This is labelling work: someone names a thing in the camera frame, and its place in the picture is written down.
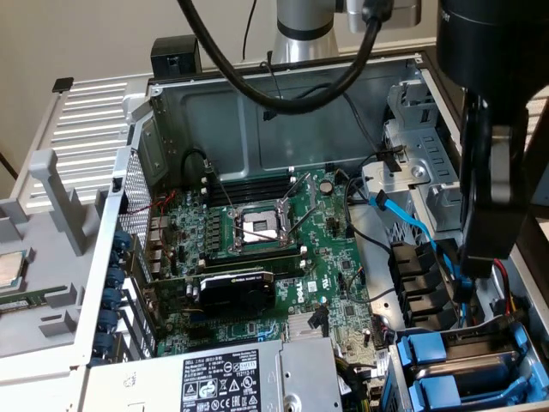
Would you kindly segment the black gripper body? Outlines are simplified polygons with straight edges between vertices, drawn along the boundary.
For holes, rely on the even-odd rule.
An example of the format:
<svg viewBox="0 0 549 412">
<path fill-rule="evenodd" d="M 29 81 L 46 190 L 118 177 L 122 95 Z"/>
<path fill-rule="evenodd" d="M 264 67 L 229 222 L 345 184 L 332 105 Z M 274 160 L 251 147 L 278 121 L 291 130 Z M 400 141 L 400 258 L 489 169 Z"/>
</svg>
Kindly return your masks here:
<svg viewBox="0 0 549 412">
<path fill-rule="evenodd" d="M 437 62 L 495 112 L 518 112 L 548 85 L 547 1 L 441 1 Z"/>
</svg>

